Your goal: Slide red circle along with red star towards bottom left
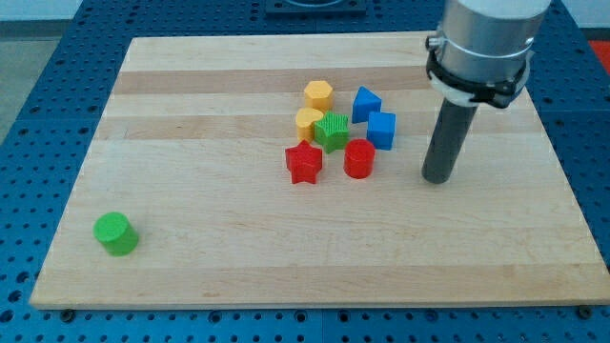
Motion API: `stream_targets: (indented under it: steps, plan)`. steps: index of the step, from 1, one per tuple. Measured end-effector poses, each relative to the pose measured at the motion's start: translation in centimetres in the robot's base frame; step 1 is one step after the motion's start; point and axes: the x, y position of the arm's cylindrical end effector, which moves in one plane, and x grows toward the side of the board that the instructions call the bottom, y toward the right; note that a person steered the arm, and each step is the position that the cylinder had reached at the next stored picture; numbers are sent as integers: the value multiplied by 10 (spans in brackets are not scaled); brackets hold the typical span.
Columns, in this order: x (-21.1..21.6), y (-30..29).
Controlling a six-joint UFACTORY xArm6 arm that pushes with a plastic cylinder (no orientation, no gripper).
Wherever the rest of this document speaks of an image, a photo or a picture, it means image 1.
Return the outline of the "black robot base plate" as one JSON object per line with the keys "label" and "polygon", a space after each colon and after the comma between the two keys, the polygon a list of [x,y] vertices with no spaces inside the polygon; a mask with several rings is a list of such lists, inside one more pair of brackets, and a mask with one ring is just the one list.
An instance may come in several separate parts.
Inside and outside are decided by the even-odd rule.
{"label": "black robot base plate", "polygon": [[267,16],[318,15],[318,14],[364,14],[366,0],[266,0]]}

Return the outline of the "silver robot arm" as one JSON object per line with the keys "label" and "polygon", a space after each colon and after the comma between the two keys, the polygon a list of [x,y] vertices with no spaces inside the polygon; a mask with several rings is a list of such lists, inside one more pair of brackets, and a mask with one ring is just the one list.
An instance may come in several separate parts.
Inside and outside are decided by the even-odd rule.
{"label": "silver robot arm", "polygon": [[447,0],[428,36],[426,74],[450,103],[505,109],[531,71],[532,46],[550,0]]}

